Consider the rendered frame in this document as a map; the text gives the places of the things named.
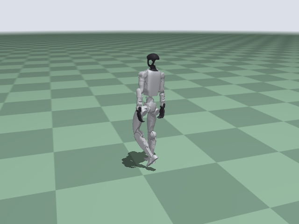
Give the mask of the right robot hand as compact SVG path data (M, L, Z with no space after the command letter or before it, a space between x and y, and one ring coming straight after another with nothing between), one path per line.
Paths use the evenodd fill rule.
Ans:
M157 118L161 119L161 118L164 117L164 108L165 108L165 103L163 103L163 107L160 106L160 111L159 111L160 114L159 114L159 116Z

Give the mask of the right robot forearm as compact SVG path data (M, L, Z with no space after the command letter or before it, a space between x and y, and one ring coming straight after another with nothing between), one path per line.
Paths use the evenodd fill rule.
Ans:
M160 94L159 94L159 96L160 96L160 106L162 106L163 107L163 103L165 103L165 92L161 92Z

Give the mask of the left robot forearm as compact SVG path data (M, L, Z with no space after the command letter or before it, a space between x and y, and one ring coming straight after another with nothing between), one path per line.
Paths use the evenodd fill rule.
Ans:
M143 98L140 89L136 90L136 95L137 95L136 110L138 110L138 107L142 107L142 98Z

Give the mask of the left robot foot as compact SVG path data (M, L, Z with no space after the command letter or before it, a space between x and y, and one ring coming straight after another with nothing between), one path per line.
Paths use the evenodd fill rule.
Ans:
M149 161L148 161L148 163L147 163L146 166L151 165L156 159L158 159L158 156L157 156L157 155L153 155L153 156L149 159Z

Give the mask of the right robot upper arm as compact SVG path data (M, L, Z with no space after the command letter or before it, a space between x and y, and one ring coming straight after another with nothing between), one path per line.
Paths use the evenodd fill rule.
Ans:
M165 74L163 72L161 72L161 83L160 83L159 92L164 92L164 77L165 77Z

